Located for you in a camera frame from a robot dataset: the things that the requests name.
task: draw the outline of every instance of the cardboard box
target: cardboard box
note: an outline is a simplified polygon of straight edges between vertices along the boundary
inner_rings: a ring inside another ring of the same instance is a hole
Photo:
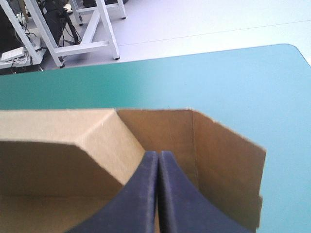
[[[193,110],[0,111],[0,232],[61,233],[171,150],[206,198],[259,225],[265,150]]]

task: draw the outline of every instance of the teal tabletop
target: teal tabletop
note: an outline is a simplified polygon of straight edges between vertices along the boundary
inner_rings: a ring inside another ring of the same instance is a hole
[[[267,149],[258,233],[311,232],[311,67],[274,45],[0,77],[0,109],[193,108]]]

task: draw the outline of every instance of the white table frame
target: white table frame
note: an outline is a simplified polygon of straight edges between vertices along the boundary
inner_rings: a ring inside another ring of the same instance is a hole
[[[74,15],[78,16],[80,23],[82,23],[81,15],[84,14],[82,12],[85,12],[85,14],[92,13],[92,17],[90,19],[90,22],[88,23],[88,26],[82,38],[81,44],[71,45],[71,46],[66,46],[66,47],[58,47],[39,9],[39,6],[36,0],[24,0],[24,1],[34,19],[36,26],[40,30],[41,36],[47,48],[49,49],[53,60],[55,61],[58,67],[64,67],[65,65],[63,56],[98,51],[98,50],[103,49],[104,47],[110,47],[112,54],[113,54],[113,58],[115,60],[120,58],[118,45],[117,45],[117,42],[114,36],[114,32],[112,30],[110,18],[109,18],[108,11],[107,11],[107,6],[105,5],[104,0],[96,0],[96,3],[97,3],[96,7],[81,9],[82,11],[76,8],[77,5],[75,5],[76,4],[75,0],[70,0],[73,6]],[[126,17],[122,0],[118,0],[118,3],[111,4],[111,6],[108,5],[108,8],[112,8],[112,7],[118,7],[121,11],[122,18]],[[92,39],[95,34],[100,18],[102,20],[108,40],[92,42]]]
[[[0,68],[10,68],[10,67],[24,67],[29,65],[38,65],[41,63],[43,59],[45,49],[36,51],[32,46],[31,42],[29,41],[26,33],[24,32],[22,26],[19,24],[18,18],[14,14],[10,4],[7,0],[0,0],[0,5],[3,8],[4,12],[6,13],[7,17],[9,18],[12,26],[14,27],[16,33],[20,37],[21,41],[23,42],[25,48],[29,53],[29,58],[25,64],[14,63],[13,61],[10,62],[0,62]]]

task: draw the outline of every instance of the cardboard flap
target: cardboard flap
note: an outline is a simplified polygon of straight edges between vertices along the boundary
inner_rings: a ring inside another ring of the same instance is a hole
[[[0,142],[0,193],[113,197],[122,187],[75,145]]]
[[[200,191],[251,230],[259,226],[265,150],[209,117],[193,112]]]

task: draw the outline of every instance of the white metal leg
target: white metal leg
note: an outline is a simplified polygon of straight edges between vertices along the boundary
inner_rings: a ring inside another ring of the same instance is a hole
[[[98,10],[96,9],[93,12],[90,21],[88,22],[81,44],[88,44],[92,42],[100,18],[101,16],[99,15]]]
[[[81,25],[83,23],[83,20],[82,20],[81,15],[78,13],[79,7],[78,7],[76,0],[69,0],[69,2],[71,4],[73,15],[76,19],[77,24]]]
[[[42,57],[40,57],[35,49],[33,48],[31,42],[29,41],[27,35],[25,34],[23,28],[19,24],[18,19],[16,18],[14,12],[12,11],[9,3],[7,0],[0,0],[1,7],[5,11],[6,15],[8,16],[11,24],[13,25],[15,31],[19,35],[21,41],[23,42],[24,46],[26,47],[29,55],[32,57],[33,62],[36,64],[39,64],[42,60]]]
[[[102,23],[103,23],[103,26],[105,28],[105,31],[106,31],[106,34],[108,37],[108,42],[110,44],[110,49],[112,51],[113,58],[119,59],[120,58],[119,49],[118,49],[118,45],[116,42],[114,32],[112,30],[110,18],[109,18],[108,12],[107,12],[107,7],[106,7],[105,3],[103,3],[102,0],[96,0],[96,3],[97,3],[98,12],[101,16]]]
[[[125,7],[124,7],[123,0],[118,0],[118,5],[119,5],[119,10],[121,12],[121,18],[126,19]]]
[[[57,54],[55,53],[55,49],[58,48],[52,33],[39,9],[39,6],[36,2],[36,0],[25,0],[28,10],[30,11],[30,14],[32,15],[36,26],[40,30],[40,34],[48,47],[50,54],[55,61],[56,65],[58,67],[61,67],[63,65],[63,59],[59,58]]]

